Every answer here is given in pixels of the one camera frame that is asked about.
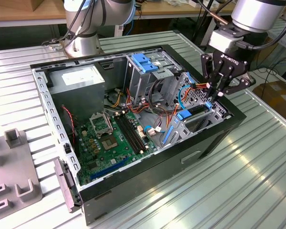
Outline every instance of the expansion slot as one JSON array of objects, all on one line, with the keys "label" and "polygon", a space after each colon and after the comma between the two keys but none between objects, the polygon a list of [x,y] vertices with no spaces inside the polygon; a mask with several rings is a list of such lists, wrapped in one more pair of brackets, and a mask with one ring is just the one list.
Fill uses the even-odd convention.
[{"label": "expansion slot", "polygon": [[133,127],[130,125],[128,119],[124,115],[115,117],[114,119],[120,130],[124,134],[126,140],[132,147],[134,153],[143,153],[146,148],[137,133],[134,131]]},{"label": "expansion slot", "polygon": [[103,169],[102,171],[100,171],[100,172],[98,172],[98,173],[95,173],[95,174],[90,175],[90,179],[91,179],[91,180],[96,179],[96,178],[98,178],[98,177],[101,177],[101,176],[103,176],[103,175],[106,175],[107,173],[110,173],[110,172],[112,172],[112,171],[114,171],[114,170],[116,170],[116,169],[118,169],[118,168],[124,166],[124,165],[125,165],[125,162],[126,162],[128,159],[129,159],[129,158],[126,158],[126,159],[124,159],[123,161],[120,161],[119,163],[117,163],[117,164],[115,164],[115,165],[113,165],[113,166],[110,166],[110,167],[108,167],[108,168],[106,168],[106,169]]}]

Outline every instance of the motherboard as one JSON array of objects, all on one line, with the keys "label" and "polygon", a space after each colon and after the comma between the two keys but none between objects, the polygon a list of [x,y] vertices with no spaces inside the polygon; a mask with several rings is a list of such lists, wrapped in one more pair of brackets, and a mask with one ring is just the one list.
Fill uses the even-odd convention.
[{"label": "motherboard", "polygon": [[132,112],[109,116],[93,115],[89,122],[75,128],[78,134],[78,160],[81,185],[157,151],[143,133]]}]

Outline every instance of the gripper logo text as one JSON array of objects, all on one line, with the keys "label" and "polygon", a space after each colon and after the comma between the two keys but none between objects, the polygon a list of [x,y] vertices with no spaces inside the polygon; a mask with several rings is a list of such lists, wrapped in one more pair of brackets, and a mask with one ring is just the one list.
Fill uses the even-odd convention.
[{"label": "gripper logo text", "polygon": [[238,65],[238,61],[232,59],[231,57],[228,57],[228,56],[226,56],[224,54],[222,54],[220,57],[221,58],[225,57],[227,60],[231,61],[232,63],[235,63],[236,65]]}]

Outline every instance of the aluminum workbench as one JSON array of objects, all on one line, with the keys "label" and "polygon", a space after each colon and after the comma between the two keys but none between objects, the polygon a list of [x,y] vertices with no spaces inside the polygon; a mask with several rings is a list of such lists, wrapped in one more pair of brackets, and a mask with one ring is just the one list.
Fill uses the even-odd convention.
[{"label": "aluminum workbench", "polygon": [[[273,28],[267,32],[268,36],[271,39],[275,39],[281,33],[281,31],[284,29],[285,26],[286,26],[285,20],[281,18],[277,19]],[[286,34],[284,35],[282,39],[278,41],[278,43],[286,48]]]},{"label": "aluminum workbench", "polygon": [[[172,31],[102,39],[105,52],[167,43],[201,71],[196,46]],[[0,220],[8,228],[286,228],[286,121],[249,90],[229,96],[247,118],[215,151],[86,227],[68,213],[58,154],[29,64],[65,59],[38,46],[0,51],[0,135],[26,132],[43,199]]]}]

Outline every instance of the connector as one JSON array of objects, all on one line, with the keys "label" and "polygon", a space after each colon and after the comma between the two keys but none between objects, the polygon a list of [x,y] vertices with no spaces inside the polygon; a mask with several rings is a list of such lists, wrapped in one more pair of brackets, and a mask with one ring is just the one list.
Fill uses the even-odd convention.
[{"label": "connector", "polygon": [[155,130],[156,132],[160,132],[160,131],[161,131],[161,127],[157,126],[154,130]]},{"label": "connector", "polygon": [[156,134],[156,132],[155,132],[155,130],[152,128],[152,129],[149,129],[148,131],[147,131],[147,133],[149,134],[149,136],[153,136],[153,135],[155,135]]}]

